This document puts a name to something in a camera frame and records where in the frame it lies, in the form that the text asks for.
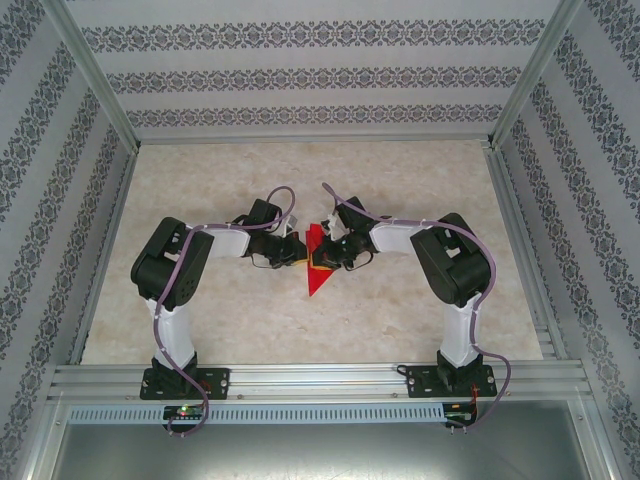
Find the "aluminium mounting rail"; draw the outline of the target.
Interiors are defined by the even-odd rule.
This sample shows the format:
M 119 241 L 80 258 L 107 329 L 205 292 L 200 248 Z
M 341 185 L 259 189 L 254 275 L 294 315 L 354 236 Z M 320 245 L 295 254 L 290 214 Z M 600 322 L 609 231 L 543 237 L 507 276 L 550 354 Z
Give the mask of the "aluminium mounting rail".
M 144 365 L 68 365 L 54 369 L 45 399 L 68 404 L 140 400 Z M 391 363 L 230 365 L 227 401 L 247 403 L 407 402 L 407 380 Z M 503 399 L 575 400 L 593 396 L 578 360 L 516 361 Z

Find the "aluminium frame post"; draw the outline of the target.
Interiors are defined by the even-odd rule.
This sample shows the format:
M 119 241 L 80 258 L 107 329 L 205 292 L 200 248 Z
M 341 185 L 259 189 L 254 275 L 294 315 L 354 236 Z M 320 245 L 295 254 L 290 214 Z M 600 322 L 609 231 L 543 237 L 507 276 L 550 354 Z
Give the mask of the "aluminium frame post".
M 40 1 L 128 152 L 137 154 L 140 140 L 81 28 L 73 18 L 66 0 Z
M 583 3 L 584 0 L 559 0 L 538 44 L 516 82 L 513 92 L 489 134 L 489 145 L 492 149 L 501 146 L 506 140 L 530 93 Z

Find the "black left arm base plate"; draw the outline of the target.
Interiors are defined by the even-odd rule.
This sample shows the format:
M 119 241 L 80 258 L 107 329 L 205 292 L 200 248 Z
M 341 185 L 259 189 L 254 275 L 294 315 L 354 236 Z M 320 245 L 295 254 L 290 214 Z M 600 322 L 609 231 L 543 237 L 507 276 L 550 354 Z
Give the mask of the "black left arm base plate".
M 226 400 L 230 385 L 230 370 L 197 367 L 194 381 L 209 400 Z M 139 396 L 142 400 L 202 400 L 200 391 L 183 375 L 153 368 L 144 371 Z

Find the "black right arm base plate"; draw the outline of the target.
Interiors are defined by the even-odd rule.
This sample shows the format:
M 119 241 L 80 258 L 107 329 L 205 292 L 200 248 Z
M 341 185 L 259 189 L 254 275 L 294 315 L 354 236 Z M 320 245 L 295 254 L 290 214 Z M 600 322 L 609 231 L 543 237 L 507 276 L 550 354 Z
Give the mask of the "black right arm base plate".
M 489 365 L 462 374 L 431 365 L 409 366 L 406 380 L 410 398 L 471 397 L 474 392 L 480 398 L 493 398 L 498 393 Z

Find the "red cloth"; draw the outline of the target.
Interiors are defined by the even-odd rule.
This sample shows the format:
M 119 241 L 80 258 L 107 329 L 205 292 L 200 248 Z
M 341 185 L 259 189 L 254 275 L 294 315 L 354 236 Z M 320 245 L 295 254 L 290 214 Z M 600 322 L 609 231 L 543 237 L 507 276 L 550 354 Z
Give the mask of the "red cloth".
M 326 258 L 333 263 L 333 261 L 329 258 L 330 245 L 331 240 L 324 233 L 321 225 L 319 223 L 312 223 L 306 230 L 308 262 L 310 254 L 324 253 L 326 255 Z M 310 269 L 307 263 L 307 285 L 309 296 L 312 297 L 337 269 L 338 267 L 334 264 L 333 271 L 319 271 Z

